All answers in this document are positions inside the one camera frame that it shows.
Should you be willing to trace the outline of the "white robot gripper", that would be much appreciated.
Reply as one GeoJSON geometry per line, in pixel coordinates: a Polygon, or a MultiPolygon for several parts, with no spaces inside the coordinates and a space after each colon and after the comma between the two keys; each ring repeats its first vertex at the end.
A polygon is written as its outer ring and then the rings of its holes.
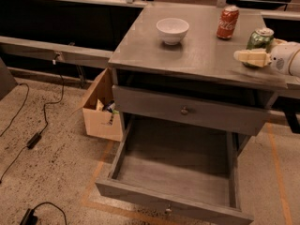
{"type": "Polygon", "coordinates": [[[271,42],[271,54],[265,49],[241,50],[233,54],[233,58],[254,67],[270,67],[284,75],[292,75],[292,61],[295,55],[295,43],[274,38],[271,42]]]}

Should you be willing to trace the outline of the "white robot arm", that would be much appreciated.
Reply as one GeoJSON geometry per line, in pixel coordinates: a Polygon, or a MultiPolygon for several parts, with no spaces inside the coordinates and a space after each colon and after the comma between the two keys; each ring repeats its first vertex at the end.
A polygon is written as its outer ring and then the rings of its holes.
{"type": "Polygon", "coordinates": [[[255,68],[269,66],[283,75],[300,77],[300,43],[274,39],[270,51],[266,49],[252,49],[236,51],[235,60],[249,64],[255,68]]]}

